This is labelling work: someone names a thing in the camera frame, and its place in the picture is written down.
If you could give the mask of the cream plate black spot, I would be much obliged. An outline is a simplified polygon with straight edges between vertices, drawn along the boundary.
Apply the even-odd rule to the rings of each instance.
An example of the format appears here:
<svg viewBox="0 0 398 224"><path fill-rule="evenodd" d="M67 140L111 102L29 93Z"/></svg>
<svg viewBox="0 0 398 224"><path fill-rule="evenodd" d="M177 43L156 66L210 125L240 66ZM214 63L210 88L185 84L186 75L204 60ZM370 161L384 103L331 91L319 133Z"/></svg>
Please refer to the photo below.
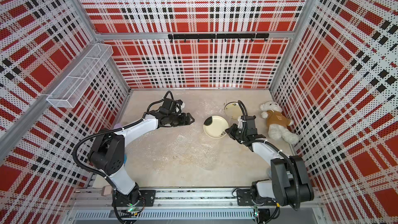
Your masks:
<svg viewBox="0 0 398 224"><path fill-rule="evenodd" d="M203 124L204 132L212 139L221 139L229 128L228 122L221 116L210 116Z"/></svg>

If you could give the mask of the cream dinner plate black characters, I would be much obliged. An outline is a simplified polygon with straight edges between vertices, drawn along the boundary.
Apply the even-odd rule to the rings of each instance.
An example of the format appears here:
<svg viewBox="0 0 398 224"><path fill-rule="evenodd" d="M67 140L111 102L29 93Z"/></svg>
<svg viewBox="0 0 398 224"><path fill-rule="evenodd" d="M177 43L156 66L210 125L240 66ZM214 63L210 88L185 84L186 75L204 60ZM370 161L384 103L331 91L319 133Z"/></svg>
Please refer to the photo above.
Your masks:
<svg viewBox="0 0 398 224"><path fill-rule="evenodd" d="M224 107L224 112L231 119L238 119L243 114L238 102L227 103Z"/></svg>

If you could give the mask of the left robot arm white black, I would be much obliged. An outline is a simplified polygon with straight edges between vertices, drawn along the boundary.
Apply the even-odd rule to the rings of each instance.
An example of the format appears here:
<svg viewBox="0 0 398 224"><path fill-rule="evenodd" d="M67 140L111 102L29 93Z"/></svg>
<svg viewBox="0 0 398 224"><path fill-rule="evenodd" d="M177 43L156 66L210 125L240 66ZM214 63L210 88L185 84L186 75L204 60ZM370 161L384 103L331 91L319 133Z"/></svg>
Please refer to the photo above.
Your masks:
<svg viewBox="0 0 398 224"><path fill-rule="evenodd" d="M113 189L113 206L121 200L127 205L136 205L142 198L138 184L128 175L125 165L125 147L146 133L159 128L191 125L195 119L190 113L164 114L159 111L144 113L142 118L117 129L103 129L79 141L72 151L78 167L101 176ZM88 153L88 161L93 168L83 164L78 158L78 150L85 142L93 140Z"/></svg>

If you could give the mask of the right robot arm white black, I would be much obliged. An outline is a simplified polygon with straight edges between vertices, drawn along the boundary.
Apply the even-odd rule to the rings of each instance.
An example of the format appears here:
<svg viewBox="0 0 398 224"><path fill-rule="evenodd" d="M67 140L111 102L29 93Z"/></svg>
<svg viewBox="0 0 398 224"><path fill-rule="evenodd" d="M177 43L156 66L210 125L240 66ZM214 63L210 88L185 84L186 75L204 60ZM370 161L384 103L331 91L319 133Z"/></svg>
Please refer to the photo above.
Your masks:
<svg viewBox="0 0 398 224"><path fill-rule="evenodd" d="M241 116L238 123L226 129L226 134L259 155L271 167L268 180L254 181L250 197L254 205L265 205L274 200L281 206L298 211L303 202L313 201L315 193L307 175L304 161L299 156L287 156L270 143L256 128L256 116L250 116L242 101L238 101Z"/></svg>

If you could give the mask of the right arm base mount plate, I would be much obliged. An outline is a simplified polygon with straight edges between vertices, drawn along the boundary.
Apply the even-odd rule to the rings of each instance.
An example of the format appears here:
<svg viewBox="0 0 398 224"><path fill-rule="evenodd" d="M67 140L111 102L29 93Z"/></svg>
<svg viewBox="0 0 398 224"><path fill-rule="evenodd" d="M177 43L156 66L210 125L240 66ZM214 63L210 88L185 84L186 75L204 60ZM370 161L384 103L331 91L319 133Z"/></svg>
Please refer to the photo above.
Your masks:
<svg viewBox="0 0 398 224"><path fill-rule="evenodd" d="M262 198L256 200L250 189L235 188L232 196L237 200L238 206L276 206L276 202L272 198Z"/></svg>

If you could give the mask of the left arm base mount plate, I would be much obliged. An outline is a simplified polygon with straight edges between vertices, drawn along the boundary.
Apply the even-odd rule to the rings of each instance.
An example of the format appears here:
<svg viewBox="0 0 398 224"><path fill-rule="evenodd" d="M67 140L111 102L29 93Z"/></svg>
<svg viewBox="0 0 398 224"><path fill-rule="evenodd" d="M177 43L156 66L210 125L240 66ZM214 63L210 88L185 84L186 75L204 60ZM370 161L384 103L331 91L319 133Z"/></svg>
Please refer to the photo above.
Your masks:
<svg viewBox="0 0 398 224"><path fill-rule="evenodd" d="M155 190L134 190L128 195L114 191L112 207L152 207L155 200Z"/></svg>

